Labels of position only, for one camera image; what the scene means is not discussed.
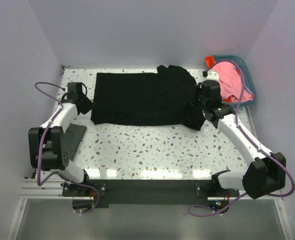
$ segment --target gray floor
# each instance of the gray floor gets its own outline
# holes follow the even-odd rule
[[[197,213],[205,209],[195,209]],[[68,199],[28,200],[18,240],[284,240],[273,200],[240,200],[221,216],[186,205],[111,205],[79,217]]]

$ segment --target white wall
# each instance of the white wall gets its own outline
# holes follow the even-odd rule
[[[34,82],[58,83],[59,73],[28,1],[0,0],[0,240],[8,234],[24,176],[32,173],[28,130],[44,122],[53,107]]]
[[[29,0],[59,61],[73,67],[203,66],[245,58],[277,0]]]
[[[246,58],[257,99],[257,135],[287,157],[295,179],[295,0],[280,0]],[[295,193],[284,199],[295,231]]]

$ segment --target folded garment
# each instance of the folded garment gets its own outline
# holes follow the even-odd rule
[[[216,64],[211,70],[216,71],[219,75],[219,86],[223,101],[237,103],[242,91],[242,81],[236,67],[230,62],[223,61]],[[253,93],[246,87],[241,102],[253,99]]]
[[[192,104],[200,87],[179,66],[157,68],[157,73],[98,73],[91,120],[132,126],[182,124],[200,130],[205,118]]]

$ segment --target blue basket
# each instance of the blue basket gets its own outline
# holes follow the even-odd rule
[[[246,102],[241,102],[240,106],[246,106],[246,105],[249,105],[249,104],[253,103],[253,101],[257,97],[257,94],[256,94],[256,91],[254,89],[254,85],[253,85],[253,82],[252,82],[252,79],[251,79],[251,76],[250,76],[250,73],[249,73],[249,70],[247,68],[246,63],[240,57],[234,56],[234,55],[213,55],[213,57],[214,57],[215,62],[218,62],[218,61],[221,61],[221,60],[230,60],[230,61],[235,62],[240,67],[240,69],[243,72],[244,78],[245,78],[244,79],[245,80],[245,85],[252,91],[252,93],[254,95],[253,100],[246,101]],[[207,70],[208,69],[207,64],[204,63],[204,65],[205,65],[205,69]],[[236,102],[224,102],[224,103],[231,105],[233,108],[237,107]]]

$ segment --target speckled white table surface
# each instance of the speckled white table surface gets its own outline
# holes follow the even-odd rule
[[[197,82],[204,79],[202,70],[188,71]],[[156,69],[66,69],[61,86],[83,82],[93,100],[98,72],[156,73]],[[94,125],[90,117],[91,112],[79,115],[72,123],[87,127],[73,161],[91,179],[210,179],[223,170],[247,169],[231,141],[208,121],[195,131],[183,125]],[[245,107],[240,108],[239,118],[251,130]]]

